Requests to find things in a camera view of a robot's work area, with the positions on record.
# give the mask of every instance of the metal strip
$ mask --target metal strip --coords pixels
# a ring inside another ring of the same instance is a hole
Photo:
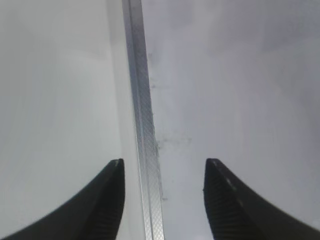
[[[141,0],[122,0],[122,9],[137,137],[145,239],[164,240],[160,167]]]

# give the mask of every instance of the metal edge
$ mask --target metal edge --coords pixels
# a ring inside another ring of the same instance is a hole
[[[122,0],[146,240],[164,240],[160,166],[141,0]]]

